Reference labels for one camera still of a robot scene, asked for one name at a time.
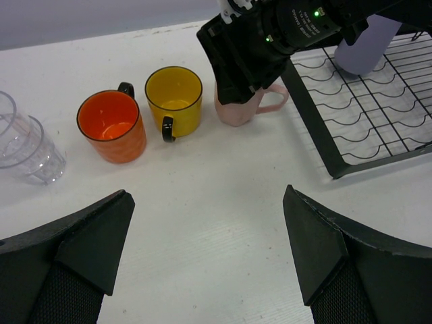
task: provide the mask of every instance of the lavender object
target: lavender object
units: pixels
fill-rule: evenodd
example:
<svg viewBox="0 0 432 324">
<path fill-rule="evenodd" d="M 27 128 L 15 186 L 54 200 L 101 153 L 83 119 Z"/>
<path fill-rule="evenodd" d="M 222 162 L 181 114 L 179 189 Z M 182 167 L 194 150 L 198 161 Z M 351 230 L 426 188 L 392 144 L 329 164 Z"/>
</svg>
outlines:
<svg viewBox="0 0 432 324">
<path fill-rule="evenodd" d="M 343 40 L 335 51 L 336 63 L 351 74 L 371 73 L 402 25 L 377 15 L 369 17 L 367 22 L 369 27 L 354 45 L 349 46 Z"/>
</svg>

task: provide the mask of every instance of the clear plastic cup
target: clear plastic cup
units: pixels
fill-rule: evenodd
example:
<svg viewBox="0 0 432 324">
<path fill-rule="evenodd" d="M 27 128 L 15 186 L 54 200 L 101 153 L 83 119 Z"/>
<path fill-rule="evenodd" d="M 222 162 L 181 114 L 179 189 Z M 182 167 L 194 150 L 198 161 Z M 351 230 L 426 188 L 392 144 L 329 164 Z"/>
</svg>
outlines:
<svg viewBox="0 0 432 324">
<path fill-rule="evenodd" d="M 50 184 L 66 161 L 34 117 L 20 113 L 14 99 L 0 91 L 0 171 L 33 184 Z"/>
</svg>

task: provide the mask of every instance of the dish rack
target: dish rack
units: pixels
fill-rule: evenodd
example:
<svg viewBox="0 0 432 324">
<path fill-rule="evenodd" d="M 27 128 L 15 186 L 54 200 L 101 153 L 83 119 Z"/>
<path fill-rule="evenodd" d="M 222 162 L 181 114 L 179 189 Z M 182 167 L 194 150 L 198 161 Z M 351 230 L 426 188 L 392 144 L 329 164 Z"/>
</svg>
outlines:
<svg viewBox="0 0 432 324">
<path fill-rule="evenodd" d="M 429 34 L 396 37 L 367 76 L 340 69 L 334 50 L 293 58 L 281 76 L 330 175 L 432 152 Z"/>
</svg>

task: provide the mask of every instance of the pink mug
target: pink mug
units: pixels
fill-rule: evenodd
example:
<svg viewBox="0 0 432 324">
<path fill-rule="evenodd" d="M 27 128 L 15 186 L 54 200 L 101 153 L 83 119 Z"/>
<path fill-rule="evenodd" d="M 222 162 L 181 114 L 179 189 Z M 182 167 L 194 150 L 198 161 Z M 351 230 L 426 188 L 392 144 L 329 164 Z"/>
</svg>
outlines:
<svg viewBox="0 0 432 324">
<path fill-rule="evenodd" d="M 276 92 L 283 96 L 282 101 L 277 105 L 260 107 L 264 95 L 269 92 Z M 245 104 L 230 103 L 222 105 L 217 98 L 217 86 L 215 86 L 215 107 L 219 119 L 228 125 L 238 127 L 249 122 L 255 115 L 260 113 L 270 113 L 280 110 L 288 101 L 290 95 L 285 87 L 272 84 L 268 89 L 260 89 Z"/>
</svg>

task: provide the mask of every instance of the pink mug handle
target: pink mug handle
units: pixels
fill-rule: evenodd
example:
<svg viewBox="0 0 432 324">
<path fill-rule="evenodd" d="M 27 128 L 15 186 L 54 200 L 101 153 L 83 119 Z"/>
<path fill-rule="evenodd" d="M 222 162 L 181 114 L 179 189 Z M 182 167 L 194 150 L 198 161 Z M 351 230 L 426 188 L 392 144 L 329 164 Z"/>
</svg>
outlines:
<svg viewBox="0 0 432 324">
<path fill-rule="evenodd" d="M 258 111 L 256 112 L 257 115 L 259 115 L 260 113 L 271 113 L 272 111 L 280 110 L 290 98 L 290 94 L 288 93 L 288 90 L 286 90 L 284 86 L 280 86 L 278 84 L 272 84 L 269 88 L 264 90 L 264 93 L 269 93 L 269 92 L 276 92 L 281 94 L 283 96 L 282 101 L 277 105 L 259 107 Z"/>
</svg>

